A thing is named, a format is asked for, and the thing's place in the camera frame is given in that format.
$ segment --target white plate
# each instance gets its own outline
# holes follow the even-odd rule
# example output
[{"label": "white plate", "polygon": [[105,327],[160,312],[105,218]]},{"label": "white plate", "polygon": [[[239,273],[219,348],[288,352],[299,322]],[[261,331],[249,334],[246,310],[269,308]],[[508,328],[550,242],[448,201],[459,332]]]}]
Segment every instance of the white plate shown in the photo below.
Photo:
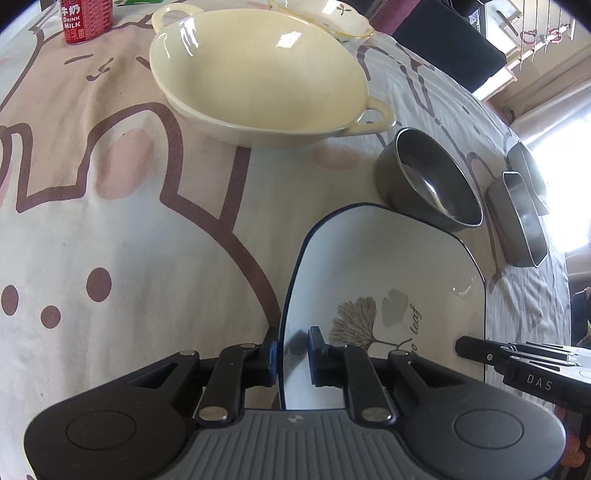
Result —
[{"label": "white plate", "polygon": [[356,343],[370,356],[401,349],[478,380],[484,366],[454,351],[462,335],[484,338],[485,283],[456,237],[383,206],[357,204],[307,235],[287,293],[279,338],[281,403],[289,410],[342,408],[334,387],[310,381],[307,331]]}]

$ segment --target cartoon tablecloth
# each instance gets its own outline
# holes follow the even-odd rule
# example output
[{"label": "cartoon tablecloth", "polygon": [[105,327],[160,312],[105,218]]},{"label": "cartoon tablecloth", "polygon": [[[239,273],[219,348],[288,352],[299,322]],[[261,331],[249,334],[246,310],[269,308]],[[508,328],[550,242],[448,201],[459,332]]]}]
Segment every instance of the cartoon tablecloth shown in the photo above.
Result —
[{"label": "cartoon tablecloth", "polygon": [[[296,150],[222,144],[173,114],[153,81],[158,7],[119,0],[112,31],[67,46],[54,5],[0,53],[3,480],[32,478],[22,436],[44,408],[173,352],[205,358],[262,341],[310,228],[344,205],[381,202],[374,161],[401,125],[437,139],[480,194],[517,139],[377,34],[347,48],[397,113],[391,131]],[[485,217],[459,236],[486,278],[487,337],[570,343],[564,256],[551,246],[538,269],[507,266]],[[269,407],[275,390],[248,396]]]}]

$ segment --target gray ginkgo leaf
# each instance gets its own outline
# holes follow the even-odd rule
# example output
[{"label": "gray ginkgo leaf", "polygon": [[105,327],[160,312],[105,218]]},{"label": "gray ginkgo leaf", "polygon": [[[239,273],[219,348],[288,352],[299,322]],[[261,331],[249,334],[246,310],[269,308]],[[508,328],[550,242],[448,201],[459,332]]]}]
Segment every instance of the gray ginkgo leaf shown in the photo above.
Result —
[{"label": "gray ginkgo leaf", "polygon": [[408,308],[408,297],[403,292],[393,288],[382,301],[382,322],[385,327],[391,327],[402,322],[404,312]]}]

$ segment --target brown dot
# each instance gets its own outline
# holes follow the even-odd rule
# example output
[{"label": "brown dot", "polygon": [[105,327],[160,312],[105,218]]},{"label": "brown dot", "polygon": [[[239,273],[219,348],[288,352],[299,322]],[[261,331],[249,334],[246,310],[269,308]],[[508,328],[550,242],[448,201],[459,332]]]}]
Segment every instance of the brown dot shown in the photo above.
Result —
[{"label": "brown dot", "polygon": [[88,296],[96,301],[100,302],[106,299],[111,293],[111,276],[104,268],[95,268],[88,275],[86,281],[86,292]]},{"label": "brown dot", "polygon": [[0,298],[2,304],[2,310],[8,316],[12,316],[17,311],[18,307],[18,292],[14,285],[8,285],[2,291],[2,297]]},{"label": "brown dot", "polygon": [[55,328],[60,323],[61,313],[57,307],[48,305],[41,312],[41,323],[45,328]]}]

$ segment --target cream ceramic bowl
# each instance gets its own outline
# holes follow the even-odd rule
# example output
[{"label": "cream ceramic bowl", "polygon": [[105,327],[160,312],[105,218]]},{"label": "cream ceramic bowl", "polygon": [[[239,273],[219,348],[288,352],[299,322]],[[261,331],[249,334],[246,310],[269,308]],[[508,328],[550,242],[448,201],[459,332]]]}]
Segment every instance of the cream ceramic bowl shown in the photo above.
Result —
[{"label": "cream ceramic bowl", "polygon": [[[164,25],[181,10],[190,17]],[[171,4],[152,16],[152,74],[170,105],[198,130],[241,147],[298,147],[392,127],[369,96],[361,66],[315,25],[278,12],[204,12]],[[362,124],[373,109],[382,120]]]},{"label": "cream ceramic bowl", "polygon": [[269,9],[295,15],[326,30],[344,43],[371,37],[369,20],[352,6],[337,0],[268,0]]}]

